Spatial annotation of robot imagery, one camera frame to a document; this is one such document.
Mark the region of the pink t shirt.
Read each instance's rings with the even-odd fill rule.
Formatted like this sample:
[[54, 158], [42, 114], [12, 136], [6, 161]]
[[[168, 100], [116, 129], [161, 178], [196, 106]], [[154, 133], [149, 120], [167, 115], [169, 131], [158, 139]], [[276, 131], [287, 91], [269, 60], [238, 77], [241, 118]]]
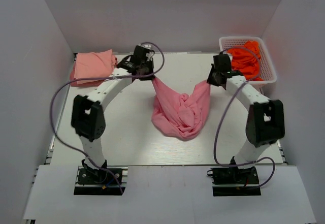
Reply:
[[195, 138], [209, 116], [210, 84], [201, 81], [190, 95], [174, 91], [158, 78], [152, 80], [152, 85], [155, 90], [153, 125], [168, 137], [184, 141]]

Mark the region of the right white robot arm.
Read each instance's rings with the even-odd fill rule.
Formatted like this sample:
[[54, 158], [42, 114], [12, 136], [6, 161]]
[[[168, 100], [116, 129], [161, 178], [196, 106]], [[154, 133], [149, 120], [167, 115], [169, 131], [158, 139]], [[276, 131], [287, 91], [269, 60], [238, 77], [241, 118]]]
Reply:
[[[227, 53], [221, 52], [213, 56], [207, 83], [221, 86], [232, 95], [222, 114], [215, 136], [214, 159], [216, 163], [228, 168], [253, 167], [260, 155], [285, 135], [283, 103], [264, 96], [249, 84], [240, 71], [232, 70], [231, 58]], [[246, 141], [233, 157], [231, 164], [221, 164], [217, 161], [216, 155], [217, 139], [225, 115], [234, 99], [237, 99], [248, 112], [245, 126]]]

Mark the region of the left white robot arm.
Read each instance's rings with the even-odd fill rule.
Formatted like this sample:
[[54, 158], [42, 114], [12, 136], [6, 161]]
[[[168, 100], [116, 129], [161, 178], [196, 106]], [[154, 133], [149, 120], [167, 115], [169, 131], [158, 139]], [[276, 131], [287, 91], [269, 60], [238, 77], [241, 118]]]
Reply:
[[132, 55], [122, 59], [109, 79], [87, 95], [74, 98], [71, 126], [79, 136], [86, 157], [84, 168], [106, 168], [101, 136], [105, 131], [104, 112], [109, 103], [134, 80], [152, 80], [154, 78], [152, 45], [137, 45]]

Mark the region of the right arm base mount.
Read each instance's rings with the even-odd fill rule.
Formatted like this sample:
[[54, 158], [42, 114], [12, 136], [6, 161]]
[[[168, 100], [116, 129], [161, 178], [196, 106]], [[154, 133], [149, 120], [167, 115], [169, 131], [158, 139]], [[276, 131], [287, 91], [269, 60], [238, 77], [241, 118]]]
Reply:
[[221, 167], [211, 168], [207, 176], [212, 178], [214, 197], [260, 196], [259, 178], [256, 167], [246, 168]]

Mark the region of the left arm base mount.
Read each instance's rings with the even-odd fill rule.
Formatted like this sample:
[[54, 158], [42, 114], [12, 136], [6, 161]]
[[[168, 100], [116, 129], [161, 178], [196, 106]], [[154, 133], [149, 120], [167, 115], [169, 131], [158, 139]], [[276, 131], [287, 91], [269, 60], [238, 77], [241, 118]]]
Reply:
[[128, 167], [109, 168], [107, 171], [93, 169], [82, 160], [78, 167], [74, 195], [75, 196], [121, 196], [123, 195], [128, 175]]

